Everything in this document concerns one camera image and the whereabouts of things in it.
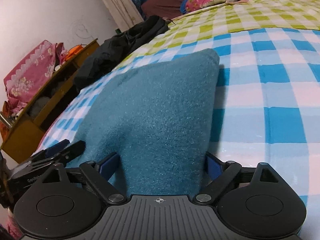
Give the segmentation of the black jacket on bed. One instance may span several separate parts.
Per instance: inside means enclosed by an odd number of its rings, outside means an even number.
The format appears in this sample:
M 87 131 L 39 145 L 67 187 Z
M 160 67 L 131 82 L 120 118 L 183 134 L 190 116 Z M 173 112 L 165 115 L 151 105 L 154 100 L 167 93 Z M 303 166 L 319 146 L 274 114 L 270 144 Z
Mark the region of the black jacket on bed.
M 128 55 L 169 30 L 163 18 L 152 15 L 130 29 L 105 40 L 77 71 L 73 83 L 78 91 L 111 72 Z

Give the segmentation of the left cream curtain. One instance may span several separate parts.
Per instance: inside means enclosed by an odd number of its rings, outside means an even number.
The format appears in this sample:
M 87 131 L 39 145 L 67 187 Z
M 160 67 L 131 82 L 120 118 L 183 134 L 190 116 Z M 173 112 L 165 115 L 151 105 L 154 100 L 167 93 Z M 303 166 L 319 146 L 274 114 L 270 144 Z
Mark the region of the left cream curtain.
M 121 31 L 143 22 L 143 18 L 132 0 L 102 0 Z

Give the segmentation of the pink floral cloth bundle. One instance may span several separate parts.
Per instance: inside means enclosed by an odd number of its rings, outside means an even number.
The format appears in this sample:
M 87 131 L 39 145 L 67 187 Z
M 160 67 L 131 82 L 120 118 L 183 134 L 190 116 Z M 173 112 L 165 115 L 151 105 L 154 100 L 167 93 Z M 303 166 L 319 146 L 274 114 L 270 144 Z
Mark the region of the pink floral cloth bundle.
M 67 55 L 63 43 L 42 41 L 4 78 L 8 104 L 13 113 L 26 107 L 39 89 L 52 77 Z

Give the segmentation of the orange bag on desk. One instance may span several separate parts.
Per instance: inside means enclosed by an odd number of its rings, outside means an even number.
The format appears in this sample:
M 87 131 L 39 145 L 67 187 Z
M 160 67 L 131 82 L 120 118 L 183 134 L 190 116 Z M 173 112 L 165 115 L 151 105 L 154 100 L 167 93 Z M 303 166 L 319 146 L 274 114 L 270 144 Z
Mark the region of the orange bag on desk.
M 84 46 L 81 44 L 72 47 L 69 51 L 67 51 L 65 61 L 68 61 L 72 57 L 78 55 L 83 50 L 83 48 Z

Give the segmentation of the blue green checkered bedsheet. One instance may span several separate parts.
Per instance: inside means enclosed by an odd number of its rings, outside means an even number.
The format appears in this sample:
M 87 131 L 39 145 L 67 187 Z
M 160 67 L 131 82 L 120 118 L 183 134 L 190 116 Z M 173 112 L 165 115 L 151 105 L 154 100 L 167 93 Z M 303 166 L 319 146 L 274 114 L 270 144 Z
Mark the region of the blue green checkered bedsheet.
M 206 48 L 220 57 L 211 151 L 248 166 L 270 163 L 308 205 L 318 205 L 319 0 L 251 0 L 176 18 L 85 88 L 39 149 L 72 140 L 113 77 Z

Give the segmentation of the teal fleece garment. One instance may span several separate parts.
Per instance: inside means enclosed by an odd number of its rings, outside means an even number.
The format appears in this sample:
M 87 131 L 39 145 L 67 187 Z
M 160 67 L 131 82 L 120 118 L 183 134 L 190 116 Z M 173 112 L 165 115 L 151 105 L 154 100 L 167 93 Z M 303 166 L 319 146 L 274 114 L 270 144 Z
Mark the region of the teal fleece garment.
M 86 148 L 69 167 L 116 152 L 110 183 L 121 193 L 194 196 L 208 181 L 218 74 L 218 54 L 204 49 L 113 77 L 76 132 Z

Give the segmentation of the wooden desk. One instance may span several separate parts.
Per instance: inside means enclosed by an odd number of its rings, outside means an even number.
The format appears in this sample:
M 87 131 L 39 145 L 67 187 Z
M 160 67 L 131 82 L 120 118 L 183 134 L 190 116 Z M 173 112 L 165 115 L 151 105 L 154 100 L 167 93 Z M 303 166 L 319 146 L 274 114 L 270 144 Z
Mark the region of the wooden desk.
M 79 53 L 68 59 L 34 95 L 21 114 L 9 122 L 8 135 L 1 150 L 17 163 L 29 158 L 56 118 L 76 97 L 73 79 L 85 59 L 99 47 L 97 40 L 82 46 Z

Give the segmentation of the maroon headboard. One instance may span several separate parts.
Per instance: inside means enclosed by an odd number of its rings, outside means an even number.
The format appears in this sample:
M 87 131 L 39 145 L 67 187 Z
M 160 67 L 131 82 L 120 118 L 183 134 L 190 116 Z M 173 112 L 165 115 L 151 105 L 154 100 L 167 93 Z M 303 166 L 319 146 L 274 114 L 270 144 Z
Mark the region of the maroon headboard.
M 141 5 L 146 17 L 157 15 L 162 18 L 173 19 L 181 16 L 181 4 L 184 0 L 147 0 Z

